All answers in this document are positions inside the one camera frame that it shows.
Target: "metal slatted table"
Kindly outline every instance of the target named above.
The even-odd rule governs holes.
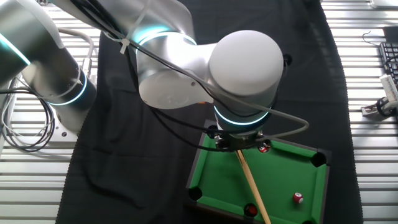
[[[374,122],[363,118],[360,107],[384,96],[379,81],[383,73],[376,46],[366,40],[385,41],[382,28],[398,25],[398,11],[373,9],[365,0],[324,0],[328,23],[344,67],[353,133],[356,171],[363,202],[365,224],[398,224],[398,128],[395,118]],[[96,47],[100,32],[54,6],[44,7],[58,27],[90,35]],[[88,44],[61,34],[67,49],[82,63]],[[96,76],[98,56],[91,74]],[[44,124],[44,111],[34,97],[21,95],[14,105],[12,123],[26,140]],[[27,154],[5,144],[0,150],[0,224],[54,224],[63,184],[76,142],[57,123],[50,144]]]

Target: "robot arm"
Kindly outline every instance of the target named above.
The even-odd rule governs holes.
[[[78,131],[96,89],[62,44],[51,18],[33,0],[0,1],[0,84],[19,72]]]
[[[90,15],[80,11],[84,4],[78,2],[84,1],[52,2],[92,24]],[[103,14],[126,39],[219,90],[211,93],[217,99],[213,102],[213,97],[194,79],[137,51],[139,93],[145,103],[155,108],[175,109],[207,101],[214,103],[221,129],[252,127],[253,133],[262,126],[267,116],[265,111],[237,103],[219,93],[224,91],[245,102],[272,107],[284,59],[279,46],[269,36],[244,30],[227,35],[218,43],[197,45],[192,17],[176,0],[90,2],[103,9]]]

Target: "green felt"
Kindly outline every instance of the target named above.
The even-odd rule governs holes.
[[[211,145],[209,142],[213,140],[206,137],[204,145]],[[250,149],[243,154],[270,219],[274,220],[272,223],[302,224],[307,220],[319,223],[326,165],[318,168],[312,165],[310,158],[315,151],[279,142],[272,142],[271,146],[268,153]],[[248,203],[257,205],[236,153],[205,152],[203,155],[193,178],[199,180],[195,185],[191,184],[203,192],[198,203],[237,215],[242,215]],[[304,197],[300,205],[292,201],[296,192]],[[263,222],[260,213],[254,219]]]
[[[315,190],[313,198],[313,205],[321,205],[323,202],[323,191],[325,190],[325,179],[326,179],[326,165],[318,167],[317,179],[315,184]],[[322,206],[312,207],[312,218],[319,223],[320,216],[322,214]]]

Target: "white device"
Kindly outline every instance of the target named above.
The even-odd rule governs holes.
[[[398,9],[396,0],[370,0],[370,4],[375,9]]]

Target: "glowing blue light ring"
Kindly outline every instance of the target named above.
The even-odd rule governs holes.
[[[261,118],[255,120],[255,121],[251,121],[251,122],[247,122],[247,123],[240,123],[240,122],[235,122],[235,121],[231,121],[230,119],[224,117],[218,110],[217,107],[214,106],[214,110],[216,111],[216,113],[218,114],[218,116],[220,116],[220,118],[222,118],[223,120],[225,120],[226,122],[229,122],[231,124],[235,124],[235,125],[240,125],[240,126],[247,126],[247,125],[251,125],[251,124],[256,124],[257,122],[261,121],[262,119],[264,119],[267,115],[268,112],[266,112],[264,114],[264,116],[262,116]]]
[[[66,103],[49,103],[53,106],[63,106],[63,105],[67,105],[69,103],[74,102],[75,100],[79,99],[79,97],[83,94],[83,92],[86,90],[86,86],[87,86],[87,76],[83,74],[83,76],[85,77],[85,84],[83,85],[83,89],[81,89],[80,93],[74,97],[72,100],[66,102]]]
[[[190,37],[190,36],[188,36],[188,35],[185,35],[185,34],[178,33],[178,32],[159,32],[159,33],[156,33],[156,34],[151,34],[151,35],[145,37],[145,38],[144,38],[142,41],[140,41],[138,44],[142,46],[142,45],[144,45],[146,42],[148,42],[148,41],[150,41],[150,40],[153,40],[153,39],[155,39],[155,38],[158,38],[158,37],[166,37],[166,36],[170,36],[170,35],[182,35],[185,39],[189,40],[189,41],[190,41],[191,43],[193,43],[194,45],[197,44],[196,41],[195,41],[192,37]]]
[[[13,50],[27,65],[30,65],[30,61],[25,57],[25,55],[22,52],[20,52],[14,46],[14,44],[8,41],[7,38],[5,38],[5,36],[3,36],[2,34],[0,34],[0,40],[1,42],[5,43],[9,48],[11,48],[11,50]]]

